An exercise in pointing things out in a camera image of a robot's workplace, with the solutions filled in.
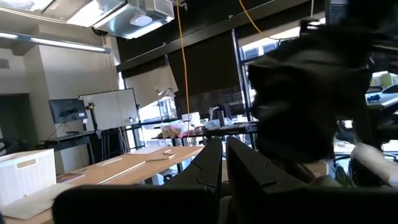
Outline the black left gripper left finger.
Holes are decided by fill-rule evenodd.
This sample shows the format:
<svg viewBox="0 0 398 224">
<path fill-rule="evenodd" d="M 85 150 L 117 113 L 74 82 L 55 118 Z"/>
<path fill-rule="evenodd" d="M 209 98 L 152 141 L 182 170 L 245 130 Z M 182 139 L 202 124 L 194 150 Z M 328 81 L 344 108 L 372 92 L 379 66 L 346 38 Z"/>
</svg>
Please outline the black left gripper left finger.
<svg viewBox="0 0 398 224">
<path fill-rule="evenodd" d="M 222 141 L 220 138 L 213 138 L 186 169 L 164 184 L 164 188 L 188 196 L 219 199 L 222 158 Z"/>
</svg>

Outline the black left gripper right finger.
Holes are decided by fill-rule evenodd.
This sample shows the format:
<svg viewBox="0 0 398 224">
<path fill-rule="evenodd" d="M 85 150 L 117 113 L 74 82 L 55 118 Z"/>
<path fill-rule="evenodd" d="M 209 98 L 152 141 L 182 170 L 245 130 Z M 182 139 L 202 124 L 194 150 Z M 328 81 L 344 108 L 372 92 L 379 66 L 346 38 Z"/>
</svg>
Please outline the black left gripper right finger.
<svg viewBox="0 0 398 224">
<path fill-rule="evenodd" d="M 234 137 L 226 140 L 226 160 L 229 184 L 238 199 L 254 199 L 306 186 Z"/>
</svg>

